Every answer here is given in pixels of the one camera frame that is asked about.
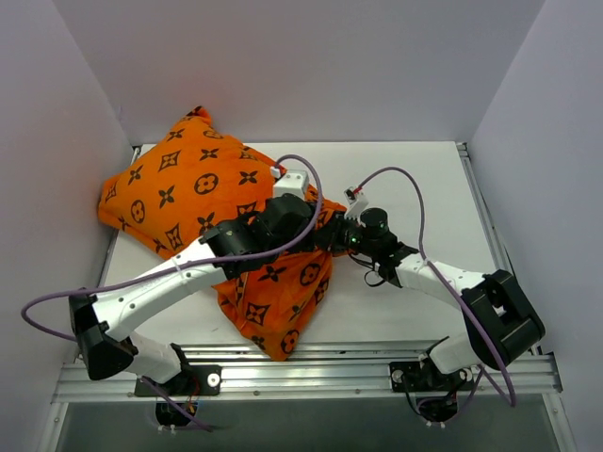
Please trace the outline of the orange patterned pillowcase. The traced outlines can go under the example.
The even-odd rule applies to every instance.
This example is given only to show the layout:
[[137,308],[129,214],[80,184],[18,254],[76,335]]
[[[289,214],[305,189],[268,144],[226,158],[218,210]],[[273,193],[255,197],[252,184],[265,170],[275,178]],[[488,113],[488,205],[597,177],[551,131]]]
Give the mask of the orange patterned pillowcase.
[[[106,180],[98,219],[167,260],[220,221],[262,211],[274,162],[216,131],[196,107],[124,172]],[[333,254],[307,242],[215,286],[224,315],[272,360],[286,360],[322,302]]]

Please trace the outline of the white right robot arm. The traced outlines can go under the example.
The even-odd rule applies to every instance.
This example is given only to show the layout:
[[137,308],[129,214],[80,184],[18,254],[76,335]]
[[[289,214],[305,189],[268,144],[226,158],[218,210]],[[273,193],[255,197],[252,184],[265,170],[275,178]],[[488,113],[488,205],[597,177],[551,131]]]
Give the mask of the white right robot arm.
[[512,273],[499,269],[487,274],[431,261],[390,231],[381,208],[368,208],[358,219],[343,213],[330,219],[320,216],[315,242],[333,253],[364,255],[386,283],[421,292],[462,312],[466,333],[431,346],[418,366],[418,376],[429,388],[442,387],[452,373],[470,366],[506,367],[546,334]]

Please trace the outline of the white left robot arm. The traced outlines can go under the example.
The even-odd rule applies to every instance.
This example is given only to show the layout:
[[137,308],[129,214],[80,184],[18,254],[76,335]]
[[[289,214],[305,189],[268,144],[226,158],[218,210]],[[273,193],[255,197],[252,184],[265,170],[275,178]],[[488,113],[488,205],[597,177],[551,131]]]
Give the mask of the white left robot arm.
[[72,330],[89,378],[128,372],[152,380],[169,395],[183,393],[191,370],[182,349],[146,338],[137,328],[195,292],[293,250],[314,229],[320,208],[320,202],[291,194],[272,198],[263,211],[217,223],[132,281],[71,295]]

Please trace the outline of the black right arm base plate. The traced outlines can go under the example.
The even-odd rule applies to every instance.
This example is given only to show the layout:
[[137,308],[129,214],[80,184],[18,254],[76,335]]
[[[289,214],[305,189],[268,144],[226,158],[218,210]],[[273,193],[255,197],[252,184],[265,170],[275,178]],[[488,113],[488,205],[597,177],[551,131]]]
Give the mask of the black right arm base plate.
[[432,363],[391,362],[388,365],[394,393],[442,393],[468,391],[474,383],[470,371],[462,369],[442,374]]

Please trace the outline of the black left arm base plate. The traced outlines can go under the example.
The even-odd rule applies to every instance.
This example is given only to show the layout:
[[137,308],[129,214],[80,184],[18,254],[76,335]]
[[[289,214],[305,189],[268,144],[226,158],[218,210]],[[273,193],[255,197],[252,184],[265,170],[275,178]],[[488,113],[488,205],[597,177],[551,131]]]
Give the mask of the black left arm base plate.
[[132,364],[125,371],[137,376],[134,394],[139,397],[156,396],[142,377],[168,396],[217,396],[220,393],[222,367],[216,364],[186,365],[184,369],[174,366],[144,369]]

